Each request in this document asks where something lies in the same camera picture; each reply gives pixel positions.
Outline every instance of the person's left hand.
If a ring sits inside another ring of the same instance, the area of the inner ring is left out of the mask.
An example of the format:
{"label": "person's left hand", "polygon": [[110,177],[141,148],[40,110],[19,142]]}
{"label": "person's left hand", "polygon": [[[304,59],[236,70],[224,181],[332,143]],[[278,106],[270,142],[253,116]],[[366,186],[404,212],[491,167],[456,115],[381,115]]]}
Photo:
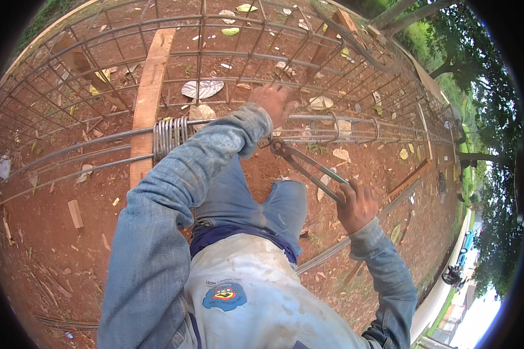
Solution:
{"label": "person's left hand", "polygon": [[264,108],[266,113],[270,115],[274,129],[277,129],[286,122],[289,115],[299,106],[297,101],[286,104],[287,96],[290,93],[289,87],[267,83],[252,90],[246,101],[256,103]]}

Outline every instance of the denim sleeve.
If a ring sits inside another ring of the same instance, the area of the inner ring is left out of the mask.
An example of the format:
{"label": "denim sleeve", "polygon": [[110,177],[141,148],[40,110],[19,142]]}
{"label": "denim sleeve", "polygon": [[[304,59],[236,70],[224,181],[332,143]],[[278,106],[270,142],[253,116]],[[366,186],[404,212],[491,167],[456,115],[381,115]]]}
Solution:
{"label": "denim sleeve", "polygon": [[378,218],[350,238],[349,256],[367,263],[374,289],[379,294],[377,318],[362,336],[378,342],[384,349],[409,348],[411,321],[417,304],[417,290],[409,270],[379,227]]}
{"label": "denim sleeve", "polygon": [[172,150],[126,195],[112,243],[99,348],[177,347],[184,338],[190,271],[190,208],[235,154],[247,157],[272,130],[266,111],[245,103]]}

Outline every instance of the blue long-sleeve shirt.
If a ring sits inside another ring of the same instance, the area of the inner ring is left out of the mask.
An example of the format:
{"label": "blue long-sleeve shirt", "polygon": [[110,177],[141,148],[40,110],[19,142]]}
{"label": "blue long-sleeve shirt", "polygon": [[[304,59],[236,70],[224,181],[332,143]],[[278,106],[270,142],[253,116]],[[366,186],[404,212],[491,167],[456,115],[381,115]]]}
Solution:
{"label": "blue long-sleeve shirt", "polygon": [[302,287],[283,250],[267,239],[236,234],[190,261],[177,225],[193,223],[190,209],[202,203],[211,178],[233,155],[250,156],[271,130],[266,111],[245,103],[172,150],[128,192],[99,347],[409,347],[417,292],[377,219],[350,236],[350,257],[367,262],[379,293],[377,319],[362,336]]}

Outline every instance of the pliers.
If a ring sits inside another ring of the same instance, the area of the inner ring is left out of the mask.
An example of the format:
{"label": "pliers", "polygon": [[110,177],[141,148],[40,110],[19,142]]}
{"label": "pliers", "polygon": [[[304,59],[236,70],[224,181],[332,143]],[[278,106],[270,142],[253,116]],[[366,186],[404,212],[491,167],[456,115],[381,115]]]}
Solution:
{"label": "pliers", "polygon": [[339,183],[349,184],[347,180],[338,176],[334,171],[330,170],[324,165],[319,164],[312,157],[308,157],[299,150],[288,146],[281,138],[272,138],[270,140],[270,151],[272,152],[272,154],[283,157],[289,164],[291,164],[291,166],[295,168],[295,170],[301,172],[305,177],[309,178],[311,182],[313,182],[316,186],[322,189],[323,192],[325,192],[329,197],[334,199],[340,206],[345,206],[345,202],[342,199],[340,199],[332,190],[330,190],[330,188],[328,188],[318,178],[310,174],[300,164],[298,164],[293,159],[293,156],[296,156],[299,159],[308,163],[309,165],[314,166],[317,170],[321,171],[324,174],[327,174],[328,176],[330,176],[330,178],[334,179]]}

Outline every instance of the wire mesh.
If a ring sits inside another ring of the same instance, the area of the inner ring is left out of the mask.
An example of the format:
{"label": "wire mesh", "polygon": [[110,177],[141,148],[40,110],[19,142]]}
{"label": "wire mesh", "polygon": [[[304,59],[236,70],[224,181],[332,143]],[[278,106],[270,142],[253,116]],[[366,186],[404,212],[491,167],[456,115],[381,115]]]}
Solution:
{"label": "wire mesh", "polygon": [[[249,4],[257,10],[229,16],[219,15],[225,9],[207,0],[90,1],[42,33],[0,81],[0,161],[11,159],[13,177],[39,171],[36,164],[61,166],[76,159],[73,152],[83,152],[86,138],[99,146],[87,156],[112,149],[106,138],[93,139],[91,130],[106,121],[117,124],[121,134],[131,129],[128,120],[149,47],[155,31],[168,28],[176,34],[159,120],[185,117],[186,106],[200,104],[208,104],[220,117],[243,103],[252,88],[279,81],[300,101],[282,130],[286,141],[421,143],[429,137],[434,143],[452,143],[450,108],[423,88],[413,66],[396,49],[369,36],[354,18],[367,50],[357,52],[345,38],[326,36],[325,21],[308,2],[297,3],[255,0]],[[329,22],[336,8],[319,6]],[[221,32],[229,28],[239,32]],[[324,60],[314,61],[317,50],[326,52]],[[78,69],[70,55],[80,58]],[[377,69],[364,58],[369,55],[397,70]],[[183,96],[183,84],[194,80],[197,89],[200,81],[210,80],[223,81],[224,88],[202,100]],[[92,88],[93,81],[97,86]],[[322,108],[315,107],[318,101]],[[429,135],[422,128],[421,112]],[[338,120],[349,122],[349,129]],[[43,143],[46,147],[36,156],[35,144]],[[117,150],[128,149],[127,144],[122,147]]]}

